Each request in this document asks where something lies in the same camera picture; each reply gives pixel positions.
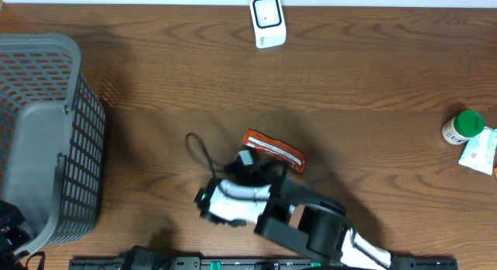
basket mesh side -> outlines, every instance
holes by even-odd
[[[3,175],[5,174],[13,131],[14,116],[3,109],[0,109],[0,180],[2,180]]]
[[[74,111],[61,218],[50,244],[80,239],[96,221],[106,116],[82,74]]]
[[[17,114],[29,102],[65,100],[72,59],[62,52],[1,53],[2,106]]]

orange snack packet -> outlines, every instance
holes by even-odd
[[[287,161],[291,167],[300,173],[304,172],[307,158],[294,147],[280,140],[275,140],[258,131],[247,129],[242,144],[256,149],[258,152],[269,154],[279,160]]]

white device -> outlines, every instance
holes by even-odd
[[[281,0],[251,0],[250,13],[258,48],[274,47],[285,43],[287,26]]]

small bottle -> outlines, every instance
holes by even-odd
[[[442,135],[447,142],[459,145],[479,135],[484,127],[485,121],[480,114],[466,110],[443,125]]]

gray plastic basket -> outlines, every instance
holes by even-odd
[[[33,238],[18,249],[76,241],[95,223],[106,115],[60,34],[0,35],[1,198]]]

